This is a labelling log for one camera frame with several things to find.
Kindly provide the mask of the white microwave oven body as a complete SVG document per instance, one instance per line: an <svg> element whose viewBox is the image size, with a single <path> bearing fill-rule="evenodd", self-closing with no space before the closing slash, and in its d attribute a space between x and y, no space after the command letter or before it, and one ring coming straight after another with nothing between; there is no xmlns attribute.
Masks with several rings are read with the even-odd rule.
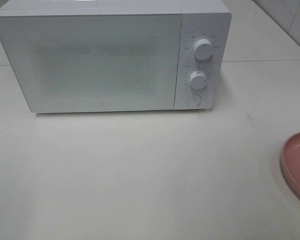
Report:
<svg viewBox="0 0 300 240"><path fill-rule="evenodd" d="M221 0L10 0L0 8L0 17L4 18L136 15L181 16L174 107L83 112L210 109L232 20L232 14ZM193 51L193 44L202 38L214 43L213 55L206 60L196 59ZM196 90L190 86L190 75L198 71L206 74L207 85ZM201 96L199 107L187 105L187 97L191 95Z"/></svg>

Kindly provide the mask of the pink round plate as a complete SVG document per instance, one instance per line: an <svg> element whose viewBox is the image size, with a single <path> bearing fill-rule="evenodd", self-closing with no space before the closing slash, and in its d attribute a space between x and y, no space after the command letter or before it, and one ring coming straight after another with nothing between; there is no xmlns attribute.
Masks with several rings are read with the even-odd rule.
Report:
<svg viewBox="0 0 300 240"><path fill-rule="evenodd" d="M283 144L280 169L285 182L300 199L300 132L290 136Z"/></svg>

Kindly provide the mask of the white microwave knob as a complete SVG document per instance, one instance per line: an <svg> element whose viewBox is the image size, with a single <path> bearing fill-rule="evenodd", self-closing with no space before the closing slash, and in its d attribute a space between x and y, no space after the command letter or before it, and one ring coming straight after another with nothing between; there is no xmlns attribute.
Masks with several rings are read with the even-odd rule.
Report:
<svg viewBox="0 0 300 240"><path fill-rule="evenodd" d="M207 75L202 71L195 71L189 77L190 87L194 90L203 89L208 82Z"/></svg>
<svg viewBox="0 0 300 240"><path fill-rule="evenodd" d="M197 60L209 59L214 52L214 43L210 38L201 38L193 44L193 54Z"/></svg>

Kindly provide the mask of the round white door button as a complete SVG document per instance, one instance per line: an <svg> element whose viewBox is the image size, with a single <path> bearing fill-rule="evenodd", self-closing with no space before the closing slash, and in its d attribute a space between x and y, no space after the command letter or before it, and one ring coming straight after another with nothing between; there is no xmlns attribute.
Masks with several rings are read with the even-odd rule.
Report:
<svg viewBox="0 0 300 240"><path fill-rule="evenodd" d="M198 94L194 94L194 95L190 95L187 97L186 99L186 103L189 107L192 107L192 108L197 108L200 106L202 102L202 98L200 95Z"/></svg>

